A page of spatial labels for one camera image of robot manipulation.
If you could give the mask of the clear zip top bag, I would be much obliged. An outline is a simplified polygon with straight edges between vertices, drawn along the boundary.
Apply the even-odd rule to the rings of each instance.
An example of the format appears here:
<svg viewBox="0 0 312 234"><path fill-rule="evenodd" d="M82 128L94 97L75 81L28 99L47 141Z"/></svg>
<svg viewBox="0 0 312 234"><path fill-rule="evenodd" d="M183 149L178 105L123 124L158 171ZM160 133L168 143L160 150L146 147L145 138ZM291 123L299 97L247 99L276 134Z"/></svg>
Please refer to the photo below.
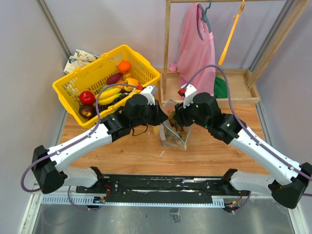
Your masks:
<svg viewBox="0 0 312 234"><path fill-rule="evenodd" d="M163 111L167 114L168 119L161 125L154 126L153 131L162 146L186 151L192 126L181 127L174 119L176 104L178 102L170 99L163 105Z"/></svg>

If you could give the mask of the brown longan bunch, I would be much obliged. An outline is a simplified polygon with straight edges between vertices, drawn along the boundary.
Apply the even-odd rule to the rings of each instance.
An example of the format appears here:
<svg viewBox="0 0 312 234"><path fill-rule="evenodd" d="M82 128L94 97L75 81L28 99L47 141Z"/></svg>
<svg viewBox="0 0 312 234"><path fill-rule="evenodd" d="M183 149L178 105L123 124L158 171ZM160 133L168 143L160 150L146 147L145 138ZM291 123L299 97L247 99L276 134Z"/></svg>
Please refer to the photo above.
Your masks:
<svg viewBox="0 0 312 234"><path fill-rule="evenodd" d="M164 122L164 133L166 140L173 147L187 149L187 140L191 132L190 127L180 127L173 119L174 111L169 114L169 119Z"/></svg>

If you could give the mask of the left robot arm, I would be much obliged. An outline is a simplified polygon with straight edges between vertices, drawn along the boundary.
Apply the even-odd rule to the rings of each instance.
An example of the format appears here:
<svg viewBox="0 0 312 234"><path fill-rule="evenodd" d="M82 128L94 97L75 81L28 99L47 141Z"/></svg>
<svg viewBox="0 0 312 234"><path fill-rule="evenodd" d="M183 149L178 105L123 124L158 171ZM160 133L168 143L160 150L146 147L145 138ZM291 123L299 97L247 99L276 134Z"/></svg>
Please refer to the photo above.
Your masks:
<svg viewBox="0 0 312 234"><path fill-rule="evenodd" d="M55 192L62 186L83 186L94 193L104 188L104 180L97 167L70 168L69 165L90 151L108 145L137 126L158 126L168 119L158 101L149 104L148 98L135 94L125 106L102 118L98 125L79 136L46 149L38 146L33 152L31 170L43 194Z"/></svg>

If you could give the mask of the yellow lemon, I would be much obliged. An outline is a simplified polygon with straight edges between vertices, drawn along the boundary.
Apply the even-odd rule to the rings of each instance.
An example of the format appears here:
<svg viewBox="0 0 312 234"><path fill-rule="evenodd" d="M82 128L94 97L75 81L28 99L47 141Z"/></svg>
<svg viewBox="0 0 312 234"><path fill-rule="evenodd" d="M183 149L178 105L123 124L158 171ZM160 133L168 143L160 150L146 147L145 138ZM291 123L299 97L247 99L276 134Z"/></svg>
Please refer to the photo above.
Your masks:
<svg viewBox="0 0 312 234"><path fill-rule="evenodd" d="M159 127L158 126L154 126L153 127L153 132L154 132L155 135L159 136L160 135Z"/></svg>

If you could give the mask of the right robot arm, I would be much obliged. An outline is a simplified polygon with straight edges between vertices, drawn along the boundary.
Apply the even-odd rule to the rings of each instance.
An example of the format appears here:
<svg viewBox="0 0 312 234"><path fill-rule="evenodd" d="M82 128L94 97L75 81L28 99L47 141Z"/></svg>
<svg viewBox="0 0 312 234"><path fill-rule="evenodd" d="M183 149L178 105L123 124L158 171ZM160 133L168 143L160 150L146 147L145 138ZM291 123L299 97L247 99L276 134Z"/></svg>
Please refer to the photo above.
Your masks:
<svg viewBox="0 0 312 234"><path fill-rule="evenodd" d="M269 172L260 175L229 169L222 177L223 193L256 192L271 195L286 208L297 206L312 179L311 164L295 162L274 149L235 114L223 113L216 98L208 93L194 95L189 103L176 104L173 118L181 127L196 124L207 129L215 139L241 150Z"/></svg>

